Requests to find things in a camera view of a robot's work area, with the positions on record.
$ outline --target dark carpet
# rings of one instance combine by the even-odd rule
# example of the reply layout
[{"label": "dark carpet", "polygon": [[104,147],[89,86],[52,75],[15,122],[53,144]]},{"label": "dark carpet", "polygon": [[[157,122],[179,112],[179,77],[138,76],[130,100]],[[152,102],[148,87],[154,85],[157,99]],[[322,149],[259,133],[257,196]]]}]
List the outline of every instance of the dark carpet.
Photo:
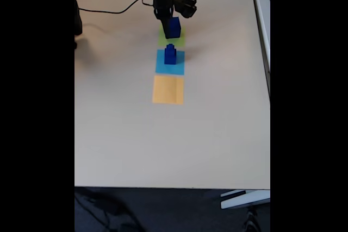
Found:
[{"label": "dark carpet", "polygon": [[[247,208],[220,208],[220,194],[226,190],[191,189],[100,189],[123,201],[137,217],[146,232],[243,232]],[[103,222],[104,213],[76,194]],[[270,231],[270,204],[258,205],[257,221],[262,232]],[[110,216],[110,227],[118,229],[121,223],[132,223],[128,216]],[[90,214],[75,201],[75,231],[104,232]]]}]

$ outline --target blue block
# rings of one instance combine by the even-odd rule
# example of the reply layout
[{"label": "blue block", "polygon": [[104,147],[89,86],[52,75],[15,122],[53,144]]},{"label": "blue block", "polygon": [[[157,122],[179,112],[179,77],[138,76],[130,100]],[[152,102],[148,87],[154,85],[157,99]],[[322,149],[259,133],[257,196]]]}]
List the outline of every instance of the blue block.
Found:
[{"label": "blue block", "polygon": [[166,65],[164,64],[164,50],[163,49],[157,50],[156,73],[174,74],[177,76],[183,76],[185,74],[185,52],[177,51],[176,64]]},{"label": "blue block", "polygon": [[173,44],[167,45],[164,49],[164,64],[175,65],[176,64],[176,49]]},{"label": "blue block", "polygon": [[169,38],[180,38],[181,26],[179,17],[172,17],[169,20]]}]

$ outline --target blue tower block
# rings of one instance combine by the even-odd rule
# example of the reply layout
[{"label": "blue tower block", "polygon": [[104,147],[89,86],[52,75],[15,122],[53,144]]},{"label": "blue tower block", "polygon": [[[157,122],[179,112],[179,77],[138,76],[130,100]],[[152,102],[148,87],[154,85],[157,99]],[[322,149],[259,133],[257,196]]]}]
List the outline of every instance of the blue tower block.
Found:
[{"label": "blue tower block", "polygon": [[169,38],[179,38],[181,33],[181,26],[179,17],[172,17],[169,20]]},{"label": "blue tower block", "polygon": [[176,65],[176,49],[171,43],[164,49],[164,64]]}]

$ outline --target white table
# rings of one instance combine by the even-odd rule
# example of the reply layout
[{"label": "white table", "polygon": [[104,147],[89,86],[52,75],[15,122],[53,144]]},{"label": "white table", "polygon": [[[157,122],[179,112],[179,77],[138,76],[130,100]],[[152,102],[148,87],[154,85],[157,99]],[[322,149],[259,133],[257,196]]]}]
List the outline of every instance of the white table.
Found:
[{"label": "white table", "polygon": [[[77,0],[120,11],[133,0]],[[184,104],[154,104],[153,9],[80,12],[75,186],[270,189],[270,101],[253,0],[197,0]]]}]

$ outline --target green square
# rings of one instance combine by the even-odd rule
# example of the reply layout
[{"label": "green square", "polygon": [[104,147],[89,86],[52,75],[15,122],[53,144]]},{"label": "green square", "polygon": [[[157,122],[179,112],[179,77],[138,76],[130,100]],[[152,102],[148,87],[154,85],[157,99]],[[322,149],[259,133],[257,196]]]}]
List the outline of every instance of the green square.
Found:
[{"label": "green square", "polygon": [[167,39],[165,38],[163,27],[161,25],[159,28],[158,45],[167,46],[168,44],[172,43],[175,47],[185,47],[185,37],[186,37],[185,28],[182,27],[180,38]]}]

